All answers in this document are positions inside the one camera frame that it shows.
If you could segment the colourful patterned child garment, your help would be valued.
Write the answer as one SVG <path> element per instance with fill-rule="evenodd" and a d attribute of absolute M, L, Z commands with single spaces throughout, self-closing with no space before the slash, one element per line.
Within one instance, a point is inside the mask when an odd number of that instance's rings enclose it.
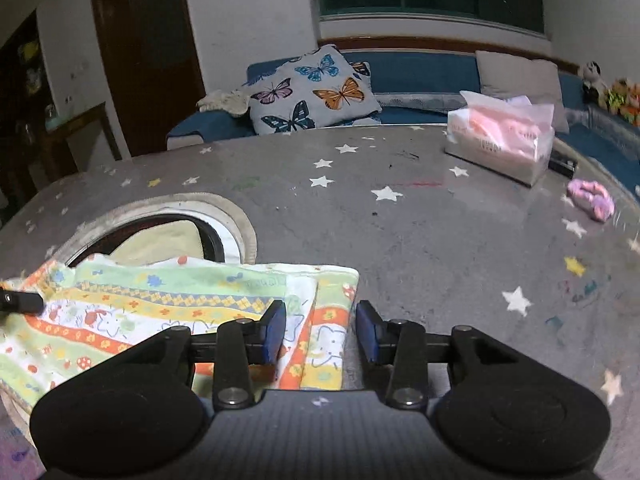
<path fill-rule="evenodd" d="M 12 292 L 36 292 L 42 315 L 1 323 L 1 389 L 23 410 L 55 386 L 162 330 L 216 332 L 238 318 L 256 321 L 274 300 L 286 307 L 273 366 L 255 365 L 257 389 L 337 390 L 359 273 L 344 266 L 228 264 L 181 256 L 121 266 L 96 254 L 71 268 L 43 263 Z"/>

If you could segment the round induction cooktop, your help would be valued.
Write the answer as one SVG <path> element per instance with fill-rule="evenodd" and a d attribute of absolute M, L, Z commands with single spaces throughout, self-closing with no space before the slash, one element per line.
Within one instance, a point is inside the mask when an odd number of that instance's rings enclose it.
<path fill-rule="evenodd" d="M 257 236 L 246 213 L 231 200 L 212 193 L 178 193 L 137 200 L 82 222 L 46 258 L 77 266 L 93 254 L 125 264 L 179 256 L 253 264 Z"/>

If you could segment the dark wooden shelf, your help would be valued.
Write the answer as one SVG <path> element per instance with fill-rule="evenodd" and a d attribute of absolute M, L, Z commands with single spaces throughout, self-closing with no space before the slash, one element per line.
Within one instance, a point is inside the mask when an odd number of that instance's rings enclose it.
<path fill-rule="evenodd" d="M 37 193 L 30 167 L 40 159 L 44 112 L 52 103 L 37 15 L 30 14 L 1 47 L 1 220 Z"/>

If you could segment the wooden side table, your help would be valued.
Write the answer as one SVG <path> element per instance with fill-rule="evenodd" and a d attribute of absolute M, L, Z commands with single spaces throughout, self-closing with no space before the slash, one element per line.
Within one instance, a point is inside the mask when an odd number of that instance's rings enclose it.
<path fill-rule="evenodd" d="M 107 116 L 106 103 L 90 107 L 52 130 L 41 129 L 37 133 L 37 146 L 44 174 L 50 182 L 63 179 L 79 172 L 78 163 L 70 149 L 69 140 L 79 140 L 81 133 L 98 125 L 104 135 L 112 159 L 122 160 L 122 152 L 117 144 L 113 128 Z"/>

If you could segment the pink tissue box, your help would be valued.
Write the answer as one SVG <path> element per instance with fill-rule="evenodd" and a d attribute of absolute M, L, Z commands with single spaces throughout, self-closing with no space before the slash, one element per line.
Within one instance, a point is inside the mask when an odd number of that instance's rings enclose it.
<path fill-rule="evenodd" d="M 464 107 L 450 110 L 444 151 L 531 188 L 548 167 L 554 106 L 527 96 L 502 100 L 460 93 Z"/>

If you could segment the cream crocheted cloth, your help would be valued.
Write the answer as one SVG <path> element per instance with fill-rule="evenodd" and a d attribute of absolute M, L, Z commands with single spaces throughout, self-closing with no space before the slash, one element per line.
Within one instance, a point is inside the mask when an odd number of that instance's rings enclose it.
<path fill-rule="evenodd" d="M 196 103 L 200 113 L 221 110 L 234 118 L 244 116 L 250 108 L 250 98 L 240 90 L 215 90 Z"/>

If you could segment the black remote control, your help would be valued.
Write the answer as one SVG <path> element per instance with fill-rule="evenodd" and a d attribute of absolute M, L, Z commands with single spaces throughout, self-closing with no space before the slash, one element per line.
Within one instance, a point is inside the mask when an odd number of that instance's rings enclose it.
<path fill-rule="evenodd" d="M 548 168 L 572 180 L 578 169 L 578 161 L 557 150 L 553 150 L 549 157 Z"/>

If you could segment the pink scrunchie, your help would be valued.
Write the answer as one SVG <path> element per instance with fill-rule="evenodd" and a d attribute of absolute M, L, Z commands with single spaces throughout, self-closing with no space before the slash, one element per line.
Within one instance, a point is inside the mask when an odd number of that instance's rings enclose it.
<path fill-rule="evenodd" d="M 566 187 L 568 197 L 593 220 L 607 222 L 615 212 L 615 203 L 606 187 L 598 181 L 573 179 Z"/>

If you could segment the blue sofa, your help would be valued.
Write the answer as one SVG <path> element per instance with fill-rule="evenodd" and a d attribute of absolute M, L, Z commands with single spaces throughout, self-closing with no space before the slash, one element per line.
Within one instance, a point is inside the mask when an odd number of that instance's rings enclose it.
<path fill-rule="evenodd" d="M 383 124 L 443 124 L 448 110 L 462 105 L 461 90 L 480 90 L 475 56 L 430 51 L 355 51 L 347 61 L 372 74 L 373 92 L 383 97 Z M 582 102 L 582 80 L 559 72 L 570 131 L 556 136 L 573 150 L 595 159 L 625 185 L 639 193 L 639 130 L 595 105 Z M 167 147 L 183 148 L 254 134 L 250 118 L 234 118 L 222 110 L 196 112 L 172 128 Z"/>

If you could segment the butterfly print pillow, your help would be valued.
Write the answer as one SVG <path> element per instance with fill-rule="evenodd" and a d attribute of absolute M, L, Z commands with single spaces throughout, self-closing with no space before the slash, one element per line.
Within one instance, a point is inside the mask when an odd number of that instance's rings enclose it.
<path fill-rule="evenodd" d="M 382 110 L 368 76 L 332 44 L 250 79 L 244 91 L 258 136 L 335 126 Z"/>

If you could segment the grey cushion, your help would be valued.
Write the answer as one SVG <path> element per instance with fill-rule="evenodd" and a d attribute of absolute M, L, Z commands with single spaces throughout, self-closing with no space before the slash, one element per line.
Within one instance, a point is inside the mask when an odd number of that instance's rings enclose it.
<path fill-rule="evenodd" d="M 569 133 L 558 66 L 544 60 L 488 51 L 476 51 L 480 92 L 497 99 L 527 96 L 533 104 L 553 104 L 552 126 Z"/>

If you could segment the dark wooden door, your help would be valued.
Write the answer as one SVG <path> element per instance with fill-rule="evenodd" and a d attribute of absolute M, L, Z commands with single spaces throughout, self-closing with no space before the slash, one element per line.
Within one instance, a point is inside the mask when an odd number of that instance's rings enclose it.
<path fill-rule="evenodd" d="M 186 0 L 91 0 L 108 88 L 131 156 L 166 150 L 205 94 Z"/>

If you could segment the panda plush toy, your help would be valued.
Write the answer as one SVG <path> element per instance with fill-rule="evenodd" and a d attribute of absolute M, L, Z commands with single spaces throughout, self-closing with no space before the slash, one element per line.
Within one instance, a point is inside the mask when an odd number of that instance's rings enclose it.
<path fill-rule="evenodd" d="M 607 107 L 608 87 L 602 79 L 600 65 L 590 61 L 578 70 L 578 76 L 582 78 L 582 102 Z"/>

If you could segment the colourful plush toys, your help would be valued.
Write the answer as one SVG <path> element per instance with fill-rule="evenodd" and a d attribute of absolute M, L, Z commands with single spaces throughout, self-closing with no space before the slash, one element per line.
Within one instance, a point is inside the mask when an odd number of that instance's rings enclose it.
<path fill-rule="evenodd" d="M 628 79 L 612 83 L 605 95 L 605 107 L 614 116 L 638 127 L 640 122 L 639 85 Z"/>

